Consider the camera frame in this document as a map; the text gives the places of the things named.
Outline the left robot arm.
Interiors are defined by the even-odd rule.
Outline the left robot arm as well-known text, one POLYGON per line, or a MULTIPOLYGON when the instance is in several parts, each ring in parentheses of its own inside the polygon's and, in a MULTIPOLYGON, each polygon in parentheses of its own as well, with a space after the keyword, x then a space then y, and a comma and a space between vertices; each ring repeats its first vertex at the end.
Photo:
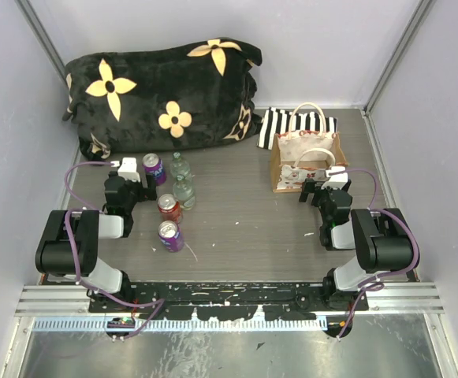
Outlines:
POLYGON ((111 172, 104 182, 106 203, 101 210, 51 211, 35 253, 36 269, 87 288, 94 300, 106 296, 106 303, 117 312, 135 306, 127 273, 105 263, 98 249, 101 239, 129 237, 136 204, 157 199, 153 176, 145 178, 142 183, 111 172))

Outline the cat print canvas bag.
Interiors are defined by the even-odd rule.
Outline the cat print canvas bag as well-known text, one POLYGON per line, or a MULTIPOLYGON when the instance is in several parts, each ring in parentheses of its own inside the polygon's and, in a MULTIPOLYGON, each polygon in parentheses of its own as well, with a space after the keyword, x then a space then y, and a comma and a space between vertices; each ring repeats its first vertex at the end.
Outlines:
MULTIPOLYGON (((298 105, 292 113, 310 111, 318 112, 322 120, 327 117, 321 107, 312 102, 298 105)), ((270 150, 270 182, 274 193, 299 192, 306 178, 320 180, 325 176, 327 169, 333 166, 344 166, 345 168, 348 166, 348 161, 341 149, 339 132, 329 149, 299 147, 298 150, 293 150, 286 146, 282 150, 277 137, 278 135, 274 136, 274 144, 270 150)))

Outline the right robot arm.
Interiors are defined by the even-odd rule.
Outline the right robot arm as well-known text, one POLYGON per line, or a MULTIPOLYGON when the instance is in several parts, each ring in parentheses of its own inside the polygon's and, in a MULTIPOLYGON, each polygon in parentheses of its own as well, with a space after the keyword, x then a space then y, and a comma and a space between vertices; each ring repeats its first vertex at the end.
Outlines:
POLYGON ((322 280, 319 299, 332 310, 355 300, 363 281, 383 273, 414 268, 419 254, 404 228, 407 224, 398 209, 384 213, 353 209, 348 193, 351 180, 339 185, 308 178, 302 184, 300 202, 312 197, 322 224, 319 241, 327 250, 354 250, 356 255, 342 266, 328 271, 322 280))

